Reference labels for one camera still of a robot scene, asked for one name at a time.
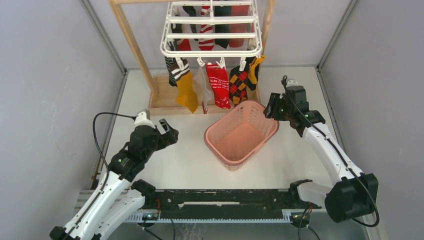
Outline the wooden hanger stand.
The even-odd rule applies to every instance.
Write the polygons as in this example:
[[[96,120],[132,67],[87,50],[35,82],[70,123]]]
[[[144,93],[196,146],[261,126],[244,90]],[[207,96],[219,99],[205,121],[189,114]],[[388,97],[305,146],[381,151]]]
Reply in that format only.
[[[159,32],[158,34],[154,35],[153,37],[153,45],[155,47],[158,47],[160,53],[160,45],[162,41],[162,34],[164,30],[166,15],[168,11],[168,5],[171,1],[167,3],[167,6],[165,7],[165,13],[163,14],[163,20],[160,22],[159,25]],[[176,97],[178,94],[177,87],[173,87],[168,82],[168,70],[166,67],[166,73],[162,75],[152,75],[149,67],[147,65],[147,62],[142,54],[142,51],[139,47],[139,44],[137,42],[137,39],[133,33],[133,30],[130,26],[130,23],[126,17],[126,14],[123,10],[123,5],[126,4],[126,1],[124,0],[111,0],[109,2],[109,5],[116,17],[116,20],[122,30],[122,33],[124,37],[127,40],[127,43],[139,65],[139,68],[141,72],[143,73],[143,76],[147,82],[148,87],[150,88],[150,100],[148,108],[150,112],[154,115],[180,115],[180,114],[192,114],[187,107],[183,107],[179,105],[176,102]],[[270,29],[270,22],[273,16],[274,11],[274,5],[275,2],[273,0],[269,0],[266,4],[266,10],[264,12],[264,16],[259,16],[258,11],[258,3],[257,5],[257,13],[259,18],[259,24],[260,24],[260,30],[261,30],[261,37],[262,37],[262,44],[263,44],[263,50],[262,55],[264,55],[265,52],[265,45],[267,42],[268,32]],[[197,17],[207,17],[209,16],[208,6],[194,6],[196,10]],[[183,10],[183,7],[177,7],[176,8],[176,15],[181,17],[189,17],[188,14]],[[212,33],[215,31],[215,27],[212,26],[206,26],[206,25],[198,25],[196,24],[197,32],[198,33]],[[246,32],[250,32],[253,28],[247,25]],[[190,25],[188,24],[178,24],[176,26],[173,26],[171,28],[172,33],[191,33]],[[205,40],[197,40],[197,39],[176,39],[172,40],[172,42],[169,44],[169,47],[171,50],[179,50],[179,51],[198,51],[198,50],[248,50],[252,44],[249,40],[244,40],[244,44],[241,47],[233,48],[228,47],[223,48],[219,45],[215,45],[215,40],[213,39],[205,39]],[[245,59],[246,63],[251,62],[254,59],[253,57],[247,57]],[[193,89],[198,97],[198,108],[193,114],[203,114],[203,108],[202,108],[202,92],[200,89],[200,86],[194,81],[194,75],[198,67],[202,67],[204,70],[204,74],[206,77],[207,87],[212,91],[211,86],[208,81],[208,76],[206,73],[206,64],[212,63],[212,64],[218,64],[218,62],[221,60],[220,57],[203,57],[202,61],[204,62],[203,66],[200,66],[198,63],[198,59],[196,57],[193,58],[182,58],[181,60],[187,60],[189,69],[191,71],[192,77],[193,77]],[[230,76],[230,70],[234,67],[239,66],[240,67],[240,58],[239,57],[226,57],[224,59],[225,66],[221,68],[225,68],[227,75],[228,75],[228,82],[229,82],[229,76]],[[259,94],[259,77],[258,82],[256,85],[255,90],[250,90],[247,88],[247,96],[248,100],[260,100],[260,94]],[[229,99],[230,102],[230,109],[234,107],[234,103]],[[213,99],[209,101],[208,103],[208,112],[207,113],[224,113],[228,112],[230,109],[222,109],[215,105],[215,99],[213,96]]]

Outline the pink plastic basket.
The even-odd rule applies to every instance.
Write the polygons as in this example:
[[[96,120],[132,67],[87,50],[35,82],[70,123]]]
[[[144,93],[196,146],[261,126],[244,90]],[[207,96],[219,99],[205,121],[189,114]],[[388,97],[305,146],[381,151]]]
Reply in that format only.
[[[265,107],[245,100],[204,132],[205,145],[229,171],[241,168],[277,133],[279,122],[264,115]]]

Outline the red snowflake sock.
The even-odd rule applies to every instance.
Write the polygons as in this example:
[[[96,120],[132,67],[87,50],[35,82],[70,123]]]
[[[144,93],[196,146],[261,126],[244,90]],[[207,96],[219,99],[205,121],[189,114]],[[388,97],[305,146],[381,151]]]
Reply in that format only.
[[[221,109],[230,109],[229,79],[226,69],[209,62],[206,64],[205,70],[215,105]]]

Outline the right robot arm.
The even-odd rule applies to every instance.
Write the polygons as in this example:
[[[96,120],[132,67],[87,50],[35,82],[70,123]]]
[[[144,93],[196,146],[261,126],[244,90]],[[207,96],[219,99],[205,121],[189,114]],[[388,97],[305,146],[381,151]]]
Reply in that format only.
[[[364,173],[349,158],[331,135],[321,113],[309,108],[302,85],[287,75],[282,77],[281,84],[284,92],[270,94],[264,116],[289,122],[314,150],[331,180],[330,187],[310,179],[294,182],[289,203],[295,208],[302,208],[308,202],[323,207],[336,223],[353,220],[364,227],[377,227],[381,218],[376,204],[379,186],[376,176]]]

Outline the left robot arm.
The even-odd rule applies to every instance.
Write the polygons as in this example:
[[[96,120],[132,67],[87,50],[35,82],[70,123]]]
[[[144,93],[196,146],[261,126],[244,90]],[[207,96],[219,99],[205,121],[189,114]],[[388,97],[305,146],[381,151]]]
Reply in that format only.
[[[179,131],[160,119],[161,133],[146,109],[130,119],[135,128],[129,140],[106,165],[106,173],[78,213],[65,226],[51,230],[52,240],[107,240],[136,210],[155,205],[156,188],[135,177],[153,153],[178,142]]]

